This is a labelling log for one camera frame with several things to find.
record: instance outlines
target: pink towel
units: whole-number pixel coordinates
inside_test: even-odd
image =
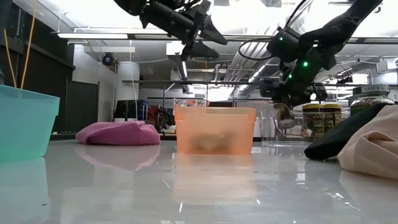
[[[351,172],[398,179],[398,105],[385,106],[338,154]]]
[[[160,144],[155,127],[144,121],[97,122],[83,128],[76,134],[83,144],[104,144],[114,146],[148,146]]]

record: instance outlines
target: orange plastic bin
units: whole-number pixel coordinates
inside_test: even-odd
[[[176,107],[177,149],[189,154],[250,154],[255,108]]]

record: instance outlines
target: fluorescent light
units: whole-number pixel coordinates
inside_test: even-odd
[[[58,33],[64,39],[128,39],[127,34]]]

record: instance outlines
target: white table surface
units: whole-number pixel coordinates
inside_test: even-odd
[[[398,223],[398,182],[352,174],[303,148],[247,156],[53,141],[43,158],[0,164],[1,223]]]

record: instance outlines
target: jar lid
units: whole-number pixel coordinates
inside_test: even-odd
[[[318,109],[318,108],[322,108],[322,105],[320,105],[319,103],[310,103],[307,105],[303,106],[303,110],[305,109]]]
[[[328,104],[322,105],[322,108],[343,109],[343,107],[340,104],[337,104],[337,103],[328,103]]]
[[[390,88],[388,85],[366,85],[360,86],[353,89],[353,95],[363,94],[363,93],[390,93]]]

